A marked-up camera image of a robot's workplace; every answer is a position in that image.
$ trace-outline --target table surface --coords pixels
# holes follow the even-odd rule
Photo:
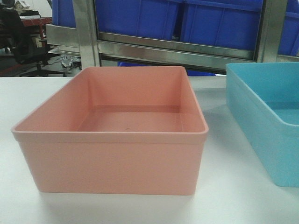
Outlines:
[[[0,78],[0,224],[299,224],[299,188],[273,184],[225,77],[190,78],[210,129],[193,196],[40,193],[10,129],[70,79]]]

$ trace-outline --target office chair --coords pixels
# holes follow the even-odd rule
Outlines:
[[[12,8],[14,6],[14,0],[3,0],[0,3],[0,9],[3,8]]]
[[[37,70],[23,73],[20,76],[47,77],[49,74],[62,74],[66,77],[65,72],[42,70],[41,62],[43,65],[47,65],[50,58],[56,55],[48,53],[50,47],[47,44],[41,48],[36,46],[29,31],[25,29],[17,11],[1,9],[0,19],[12,36],[10,45],[16,62],[19,64],[36,63]]]

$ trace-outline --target plastic bin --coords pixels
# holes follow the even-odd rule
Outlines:
[[[190,195],[208,126],[183,67],[93,67],[12,131],[40,191]]]
[[[278,53],[295,56],[299,49],[299,10],[286,12]]]
[[[183,0],[96,0],[100,31],[171,40]],[[53,1],[53,24],[75,27],[72,0]]]
[[[272,180],[299,187],[299,63],[227,65],[227,105]]]
[[[52,0],[52,23],[63,27],[76,27],[72,0]]]
[[[180,40],[254,50],[262,0],[186,0]]]
[[[126,62],[118,62],[117,66],[121,67],[132,67],[132,66],[147,66],[142,64],[135,64],[135,63],[126,63]],[[216,76],[214,73],[210,72],[202,72],[202,71],[193,71],[193,70],[186,70],[188,76]]]

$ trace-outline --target blue plastic bin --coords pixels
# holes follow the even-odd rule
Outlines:
[[[52,23],[63,27],[76,27],[72,0],[52,0]]]
[[[254,50],[262,0],[186,0],[180,40]],[[299,3],[288,0],[279,54],[299,49]]]
[[[118,62],[117,66],[131,67],[131,66],[147,66],[147,65],[126,63],[126,62]],[[186,71],[187,71],[188,76],[216,76],[214,73],[209,73],[209,72],[193,71],[193,70],[186,70]]]
[[[299,63],[227,65],[227,105],[272,180],[299,187]]]
[[[295,56],[299,49],[299,10],[286,12],[278,53]]]
[[[183,0],[96,0],[100,31],[171,40]],[[53,24],[75,27],[72,0],[53,0]]]

